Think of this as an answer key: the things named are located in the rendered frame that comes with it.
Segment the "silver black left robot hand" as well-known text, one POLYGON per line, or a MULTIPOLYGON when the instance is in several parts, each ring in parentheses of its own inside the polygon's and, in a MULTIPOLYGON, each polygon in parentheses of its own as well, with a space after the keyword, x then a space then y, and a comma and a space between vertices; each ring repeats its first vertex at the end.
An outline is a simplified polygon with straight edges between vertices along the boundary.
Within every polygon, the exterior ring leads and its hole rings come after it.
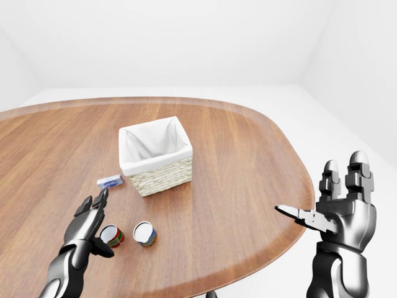
POLYGON ((95 237, 101 226, 107 205, 109 189, 101 190, 99 195, 93 199, 92 196, 83 200, 74 214, 74 218, 68 225, 64 235, 64 244, 60 253, 75 248, 78 255, 99 255, 104 258, 112 258, 113 250, 100 238, 95 237))

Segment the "woven basket with white liner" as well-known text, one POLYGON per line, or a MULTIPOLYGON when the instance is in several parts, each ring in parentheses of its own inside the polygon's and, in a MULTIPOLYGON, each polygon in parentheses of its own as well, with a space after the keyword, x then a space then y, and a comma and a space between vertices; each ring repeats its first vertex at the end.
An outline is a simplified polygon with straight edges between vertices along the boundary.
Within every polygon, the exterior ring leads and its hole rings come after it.
POLYGON ((119 165, 140 196, 192 180, 193 148, 176 116, 122 127, 119 165))

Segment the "small blue white box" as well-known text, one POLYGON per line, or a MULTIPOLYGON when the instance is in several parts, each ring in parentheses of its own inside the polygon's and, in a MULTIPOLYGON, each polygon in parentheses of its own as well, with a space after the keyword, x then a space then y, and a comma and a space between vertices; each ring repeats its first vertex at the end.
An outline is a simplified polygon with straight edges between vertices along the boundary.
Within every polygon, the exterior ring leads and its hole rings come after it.
POLYGON ((124 183, 124 180, 120 174, 116 174, 113 176, 109 176, 109 177, 97 180, 97 185, 100 187, 100 189, 118 186, 123 183, 124 183))

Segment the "blue yellow labelled tin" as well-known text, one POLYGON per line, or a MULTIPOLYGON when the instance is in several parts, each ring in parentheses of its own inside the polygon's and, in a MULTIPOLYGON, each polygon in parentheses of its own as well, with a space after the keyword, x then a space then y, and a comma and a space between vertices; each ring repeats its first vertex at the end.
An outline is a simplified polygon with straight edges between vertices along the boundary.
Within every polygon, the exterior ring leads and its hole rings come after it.
POLYGON ((156 231, 147 221, 140 222, 133 231, 134 240, 143 247, 151 246, 156 240, 156 231))

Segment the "red green labelled tin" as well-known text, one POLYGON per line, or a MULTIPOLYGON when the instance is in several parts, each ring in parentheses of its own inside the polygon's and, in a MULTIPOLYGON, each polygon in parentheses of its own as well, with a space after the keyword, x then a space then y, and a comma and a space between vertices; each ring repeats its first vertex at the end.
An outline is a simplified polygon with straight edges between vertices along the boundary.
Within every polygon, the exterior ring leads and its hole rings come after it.
POLYGON ((125 239, 123 232, 116 225, 106 225, 100 231, 99 237, 111 248, 120 246, 125 239))

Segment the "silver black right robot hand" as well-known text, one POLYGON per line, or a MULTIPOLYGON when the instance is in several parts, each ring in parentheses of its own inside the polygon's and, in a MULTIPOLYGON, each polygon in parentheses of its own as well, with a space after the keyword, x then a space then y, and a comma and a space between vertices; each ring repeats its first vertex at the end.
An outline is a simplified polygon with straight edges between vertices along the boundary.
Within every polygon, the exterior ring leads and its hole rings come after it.
POLYGON ((340 198, 341 180, 335 160, 329 160, 319 182, 321 196, 314 209, 303 210, 289 205, 275 209, 297 224, 317 230, 324 242, 335 243, 363 252, 376 227, 377 212, 371 203, 373 173, 364 151, 352 154, 345 177, 347 195, 340 198))

